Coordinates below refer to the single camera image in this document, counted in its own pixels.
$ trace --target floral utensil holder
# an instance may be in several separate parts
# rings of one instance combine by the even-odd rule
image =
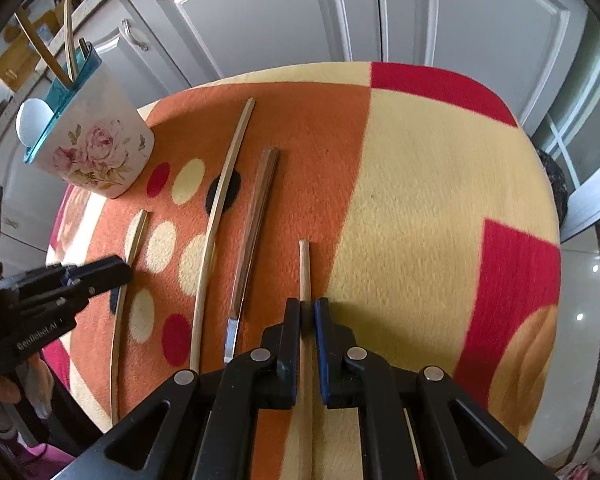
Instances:
[[[154,148],[154,134],[89,45],[76,51],[80,72],[65,89],[55,81],[45,101],[54,111],[24,162],[107,198],[123,194]]]

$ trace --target table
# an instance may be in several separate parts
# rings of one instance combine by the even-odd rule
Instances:
[[[230,183],[206,300],[202,372],[222,367],[228,300],[256,167],[281,150],[237,351],[258,345],[298,293],[298,240],[312,243],[314,297],[398,367],[436,364],[524,440],[555,337],[558,224],[550,185],[504,103],[464,76],[385,63],[322,63],[220,80],[143,108],[149,163],[120,198],[69,190],[48,259],[125,253],[151,212],[126,295],[122,413],[186,367],[208,212],[235,125],[256,106]],[[110,427],[109,295],[45,351],[72,394]],[[253,478],[285,478],[290,414],[261,412]],[[362,478],[357,415],[314,416],[315,477]]]

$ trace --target trash bag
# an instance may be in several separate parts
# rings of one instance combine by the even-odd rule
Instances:
[[[536,153],[540,157],[542,167],[551,183],[551,190],[554,192],[555,210],[558,212],[558,222],[562,226],[562,222],[567,216],[567,201],[569,199],[567,179],[562,168],[548,153],[538,149],[536,149]]]

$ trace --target white spoon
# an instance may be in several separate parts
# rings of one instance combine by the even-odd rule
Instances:
[[[33,147],[53,116],[53,110],[42,99],[26,99],[16,116],[16,132],[20,142],[28,148]]]

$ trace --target orange tablecloth section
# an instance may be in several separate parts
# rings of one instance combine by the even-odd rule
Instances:
[[[251,272],[238,352],[298,294],[298,240],[312,243],[314,297],[393,365],[437,364],[524,440],[554,343],[558,223],[549,182],[504,103],[464,76],[382,63],[251,73],[142,113],[147,167],[120,198],[68,192],[49,260],[124,254],[141,208],[148,233],[126,295],[120,394],[127,413],[186,367],[215,183],[242,108],[255,109],[232,176],[206,300],[202,372],[222,367],[228,300],[262,151],[281,150]],[[46,352],[86,411],[109,418],[109,295]],[[315,478],[362,478],[355,410],[318,410]],[[261,412],[253,478],[294,468],[290,413]]]

